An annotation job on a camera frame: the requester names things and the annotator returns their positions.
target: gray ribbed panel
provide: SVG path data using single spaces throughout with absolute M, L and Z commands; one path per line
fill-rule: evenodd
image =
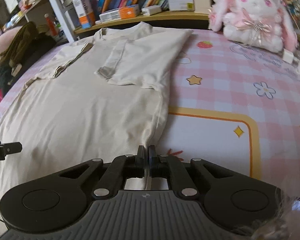
M 15 239 L 232 240 L 234 235 L 213 224 L 197 202 L 181 200 L 173 191 L 122 190 L 112 199 L 93 202 L 69 228 L 40 235 L 12 229 L 0 238 Z

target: beige shirt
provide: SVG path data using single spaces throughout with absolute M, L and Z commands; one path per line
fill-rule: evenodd
M 168 114 L 170 67 L 190 34 L 140 23 L 101 29 L 63 48 L 0 121 L 1 142 L 23 146 L 0 161 L 0 198 L 29 180 L 156 144 Z M 55 75 L 60 66 L 67 68 Z

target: orange outline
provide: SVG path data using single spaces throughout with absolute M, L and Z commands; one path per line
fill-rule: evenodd
M 169 114 L 244 123 L 249 130 L 250 177 L 261 179 L 259 131 L 257 123 L 252 118 L 244 114 L 174 106 L 169 107 Z

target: stuffed animal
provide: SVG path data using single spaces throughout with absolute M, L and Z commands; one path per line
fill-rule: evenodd
M 210 29 L 217 32 L 224 23 L 224 36 L 279 52 L 283 48 L 294 52 L 297 35 L 290 15 L 280 0 L 214 0 L 209 15 Z

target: yellow label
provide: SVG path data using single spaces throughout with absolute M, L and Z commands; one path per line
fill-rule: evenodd
M 188 9 L 188 11 L 194 11 L 194 4 L 193 3 L 187 3 L 187 9 Z

